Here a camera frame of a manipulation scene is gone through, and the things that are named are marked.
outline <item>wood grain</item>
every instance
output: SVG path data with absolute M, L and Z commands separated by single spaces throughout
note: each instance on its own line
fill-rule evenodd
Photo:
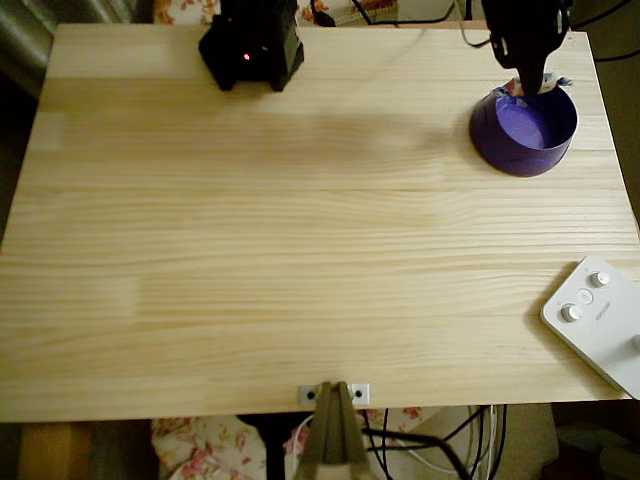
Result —
M 580 126 L 540 177 L 489 167 L 508 80 L 457 31 L 310 29 L 283 93 L 220 92 L 199 27 L 63 26 L 0 257 L 0 420 L 619 398 L 539 320 L 587 254 L 640 280 L 587 37 Z
M 22 426 L 18 480 L 89 478 L 91 426 L 31 423 Z

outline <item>purple cup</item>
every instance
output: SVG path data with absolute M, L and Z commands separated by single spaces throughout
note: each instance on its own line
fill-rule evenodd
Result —
M 569 148 L 578 113 L 560 87 L 532 97 L 491 92 L 471 114 L 471 140 L 503 172 L 533 177 L 555 167 Z

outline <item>white controller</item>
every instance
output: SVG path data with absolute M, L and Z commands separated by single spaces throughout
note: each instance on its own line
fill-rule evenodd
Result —
M 640 286 L 586 257 L 542 308 L 542 320 L 610 384 L 640 399 Z

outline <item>wire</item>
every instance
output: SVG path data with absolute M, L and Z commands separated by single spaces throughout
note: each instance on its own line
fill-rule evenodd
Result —
M 502 436 L 500 437 L 500 446 L 498 447 L 498 454 L 496 455 L 496 463 L 493 466 L 493 471 L 489 475 L 489 480 L 493 480 L 500 468 L 500 461 L 502 460 L 502 452 L 504 451 L 504 444 L 507 438 L 507 406 L 502 406 Z
M 367 414 L 366 410 L 362 411 L 362 417 L 364 418 L 364 423 L 367 426 L 366 430 L 371 430 L 371 425 L 369 424 L 369 415 Z M 380 468 L 384 472 L 384 475 L 387 478 L 387 480 L 393 480 L 391 478 L 391 475 L 389 475 L 389 470 L 387 470 L 387 468 L 384 466 L 384 464 L 382 463 L 382 459 L 378 454 L 378 449 L 376 448 L 376 445 L 373 441 L 373 434 L 369 433 L 368 435 L 369 435 L 369 441 L 371 441 L 371 448 L 373 449 L 373 453 L 376 455 L 376 459 L 378 460 L 378 464 L 380 465 Z
M 373 21 L 373 20 L 371 20 L 371 17 L 369 17 L 369 14 L 367 13 L 365 8 L 362 6 L 362 4 L 358 0 L 351 0 L 351 2 L 356 7 L 358 12 L 360 12 L 360 15 L 362 15 L 362 18 L 364 19 L 364 21 L 367 22 L 367 25 L 424 25 L 424 24 L 430 24 L 430 23 L 440 23 L 440 22 L 444 22 L 447 18 L 449 18 L 449 16 L 451 15 L 451 12 L 453 12 L 453 9 L 455 8 L 455 5 L 454 5 L 455 4 L 455 0 L 453 0 L 451 2 L 451 4 L 449 5 L 449 9 L 447 10 L 447 13 L 445 13 L 444 16 L 442 16 L 440 18 L 433 18 L 433 19 L 430 19 L 430 20 L 380 20 L 380 21 Z
M 472 0 L 467 0 L 465 7 L 464 7 L 464 19 L 465 20 L 473 20 L 473 15 L 471 13 L 471 4 L 473 3 Z
M 471 470 L 471 472 L 472 472 L 470 474 L 471 478 L 473 478 L 473 473 L 475 473 L 476 469 L 478 468 L 478 465 L 480 465 L 481 462 L 484 461 L 484 459 L 487 457 L 487 455 L 489 453 L 489 446 L 487 445 L 487 448 L 484 451 L 484 455 L 482 454 L 482 437 L 483 437 L 483 429 L 484 429 L 483 423 L 484 423 L 484 411 L 485 410 L 486 410 L 486 406 L 485 407 L 479 407 L 478 410 L 476 410 L 476 414 L 480 415 L 480 417 L 479 417 L 479 425 L 478 425 L 478 429 L 479 429 L 479 432 L 480 432 L 479 435 L 478 435 L 478 451 L 476 453 L 476 458 L 475 458 L 473 464 L 466 466 L 467 471 Z M 402 440 L 397 440 L 397 442 L 402 446 L 406 446 Z M 433 469 L 433 470 L 435 470 L 437 472 L 445 473 L 447 475 L 454 475 L 454 474 L 457 473 L 455 470 L 451 470 L 451 469 L 440 467 L 438 465 L 434 465 L 433 463 L 431 463 L 426 458 L 418 455 L 415 452 L 415 450 L 409 450 L 408 449 L 407 453 L 409 453 L 409 455 L 411 455 L 413 458 L 415 458 L 420 463 L 426 465 L 427 467 L 429 467 L 429 468 L 431 468 L 431 469 Z
M 631 0 L 622 0 L 620 3 L 615 4 L 609 10 L 605 10 L 600 15 L 596 15 L 595 17 L 592 17 L 592 18 L 589 18 L 589 19 L 584 20 L 582 22 L 576 23 L 575 25 L 572 25 L 571 28 L 573 28 L 575 30 L 575 29 L 578 29 L 578 28 L 582 28 L 582 27 L 584 27 L 586 25 L 589 25 L 590 23 L 597 22 L 598 20 L 601 20 L 604 17 L 611 15 L 613 12 L 615 12 L 619 8 L 624 7 L 630 1 Z
M 456 473 L 458 474 L 458 477 L 461 480 L 471 480 L 469 477 L 469 472 L 467 472 L 467 469 L 465 468 L 464 464 L 462 463 L 458 455 L 456 455 L 456 452 L 454 452 L 454 450 L 449 446 L 449 444 L 441 438 L 434 437 L 431 435 L 417 435 L 414 433 L 383 432 L 382 430 L 373 430 L 370 428 L 364 429 L 362 433 L 371 435 L 371 436 L 377 436 L 377 437 L 384 436 L 384 437 L 393 438 L 396 440 L 422 442 L 424 444 L 431 444 L 434 447 L 438 447 L 447 456 L 447 458 L 453 465 L 453 468 L 455 468 Z
M 462 422 L 460 425 L 458 425 L 449 435 L 444 437 L 444 441 L 448 442 L 453 437 L 455 437 L 458 433 L 460 433 L 462 430 L 464 430 L 464 428 L 467 425 L 469 425 L 471 422 L 473 422 L 473 420 L 475 418 L 477 418 L 487 408 L 489 408 L 488 405 L 483 405 L 480 408 L 478 408 L 478 410 L 476 410 L 473 415 L 469 416 L 469 418 L 467 418 L 464 422 Z M 387 447 L 386 449 L 387 450 L 412 450 L 412 449 L 413 450 L 425 450 L 427 448 L 433 448 L 433 447 L 434 447 L 434 445 L 416 445 L 416 446 L 408 446 L 408 447 Z
M 473 422 L 473 420 L 479 416 L 482 412 L 484 412 L 487 408 L 489 408 L 487 405 L 483 405 L 481 406 L 478 410 L 475 411 L 475 413 L 473 415 L 470 415 L 469 418 L 467 418 L 464 422 L 462 422 L 458 428 L 456 428 L 453 432 L 451 432 L 449 435 L 447 435 L 446 437 L 444 437 L 444 440 L 446 442 L 448 442 L 449 440 L 451 440 L 453 437 L 455 437 L 458 433 L 460 433 L 467 425 L 469 425 L 471 422 Z
M 483 436 L 484 436 L 484 410 L 482 410 L 480 412 L 480 421 L 479 423 L 479 430 L 478 430 L 478 450 L 476 451 L 476 459 L 473 462 L 473 468 L 471 469 L 471 473 L 469 474 L 469 476 L 471 477 L 471 480 L 473 480 L 473 476 L 476 473 L 476 470 L 478 469 L 478 467 L 480 466 L 480 462 L 482 462 L 482 460 L 484 460 L 482 458 L 482 440 L 483 440 Z
M 302 429 L 304 428 L 304 426 L 309 423 L 311 421 L 311 419 L 313 418 L 313 415 L 309 415 L 307 418 L 305 418 L 302 423 L 300 425 L 298 425 L 298 428 L 296 429 L 296 433 L 293 436 L 293 455 L 291 455 L 291 478 L 294 477 L 294 475 L 296 474 L 296 470 L 298 469 L 298 452 L 297 447 L 298 447 L 298 439 L 300 438 L 300 432 L 302 432 Z
M 615 57 L 606 57 L 606 58 L 594 58 L 594 62 L 603 63 L 603 62 L 615 62 L 616 60 L 626 60 L 627 58 L 635 57 L 640 54 L 640 49 L 635 52 L 625 53 L 624 55 L 618 55 Z
M 496 442 L 496 430 L 497 430 L 497 417 L 495 406 L 491 405 L 489 408 L 489 458 L 487 458 L 487 480 L 489 480 L 489 476 L 491 475 L 491 462 L 493 461 L 493 447 Z
M 465 32 L 464 30 L 464 22 L 462 21 L 462 7 L 460 6 L 460 3 L 458 3 L 458 0 L 453 0 L 453 3 L 455 3 L 456 5 L 456 9 L 458 10 L 458 16 L 460 17 L 460 33 L 462 34 L 462 39 L 464 40 L 464 43 L 466 43 L 467 45 L 469 45 L 470 47 L 473 48 L 482 48 L 485 45 L 487 45 L 489 42 L 491 42 L 490 38 L 487 38 L 486 40 L 480 42 L 480 43 L 472 43 L 469 41 L 469 39 L 467 38 L 467 32 Z
M 382 424 L 382 431 L 387 433 L 387 425 L 389 423 L 389 409 L 385 409 L 384 411 L 384 422 Z M 382 437 L 382 462 L 384 463 L 384 468 L 389 471 L 389 466 L 387 465 L 387 437 Z

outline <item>floral cushion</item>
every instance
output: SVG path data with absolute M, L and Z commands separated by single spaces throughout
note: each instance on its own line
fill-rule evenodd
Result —
M 371 15 L 381 14 L 385 20 L 395 18 L 398 0 L 360 0 Z M 312 14 L 307 0 L 298 0 L 298 21 L 312 24 Z M 338 25 L 360 20 L 360 14 L 351 0 L 315 0 L 317 11 L 331 15 Z M 155 0 L 156 23 L 169 25 L 206 25 L 213 15 L 220 13 L 220 0 Z
M 411 431 L 438 409 L 404 408 L 389 411 L 388 427 Z M 368 410 L 372 427 L 380 428 L 384 410 Z M 363 418 L 356 416 L 360 427 Z M 309 436 L 304 427 L 295 445 L 299 456 Z M 294 443 L 284 445 L 287 478 L 292 478 Z M 265 449 L 258 431 L 235 416 L 157 419 L 152 424 L 152 443 L 160 459 L 164 478 L 170 480 L 264 480 Z

